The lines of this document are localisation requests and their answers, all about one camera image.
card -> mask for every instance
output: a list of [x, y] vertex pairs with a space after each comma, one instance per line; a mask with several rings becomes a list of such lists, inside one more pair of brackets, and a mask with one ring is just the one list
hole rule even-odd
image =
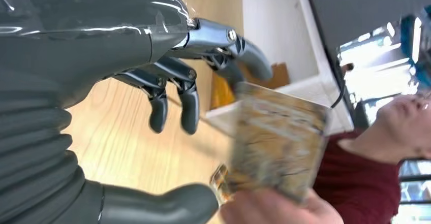
[[220, 186], [273, 188], [302, 203], [326, 148], [329, 108], [249, 83], [237, 92], [235, 142]]

robotic finger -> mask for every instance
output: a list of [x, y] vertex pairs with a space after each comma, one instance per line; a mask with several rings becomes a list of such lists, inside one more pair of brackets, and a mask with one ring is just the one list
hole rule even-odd
[[204, 59], [214, 72], [227, 80], [233, 91], [237, 83], [245, 81], [239, 62], [258, 79], [272, 78], [271, 66], [260, 49], [239, 36], [233, 28], [203, 18], [193, 19], [186, 39], [167, 54]]
[[116, 74], [115, 79], [142, 90], [152, 107], [149, 126], [155, 133], [161, 133], [168, 114], [166, 79], [156, 77], [143, 69]]
[[199, 122], [199, 96], [196, 71], [178, 58], [163, 56], [144, 69], [177, 87], [182, 103], [181, 126], [188, 134], [194, 134]]

human hand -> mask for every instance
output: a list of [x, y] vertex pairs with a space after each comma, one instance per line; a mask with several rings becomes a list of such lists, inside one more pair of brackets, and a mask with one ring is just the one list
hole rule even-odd
[[220, 214], [225, 224], [343, 224], [338, 212], [313, 190], [304, 207], [269, 189], [237, 192]]

white wall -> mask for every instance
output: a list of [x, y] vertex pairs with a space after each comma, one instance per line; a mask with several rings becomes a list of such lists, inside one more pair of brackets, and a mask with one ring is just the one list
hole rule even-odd
[[244, 36], [271, 63], [286, 62], [291, 82], [318, 74], [299, 0], [243, 0]]

wooden table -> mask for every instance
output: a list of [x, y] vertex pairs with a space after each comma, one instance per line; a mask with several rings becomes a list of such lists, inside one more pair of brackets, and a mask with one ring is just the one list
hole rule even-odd
[[[186, 0], [199, 17], [228, 24], [242, 33], [242, 0]], [[198, 73], [201, 111], [210, 105], [212, 71], [203, 61], [188, 62]], [[168, 96], [178, 101], [176, 89]], [[70, 108], [71, 134], [86, 177], [102, 183], [137, 188], [155, 194], [190, 182], [208, 183], [229, 138], [201, 122], [195, 135], [180, 128], [181, 107], [170, 103], [164, 131], [148, 127], [151, 107], [140, 90], [108, 79], [94, 86], [88, 97]], [[219, 223], [214, 218], [210, 223]]]

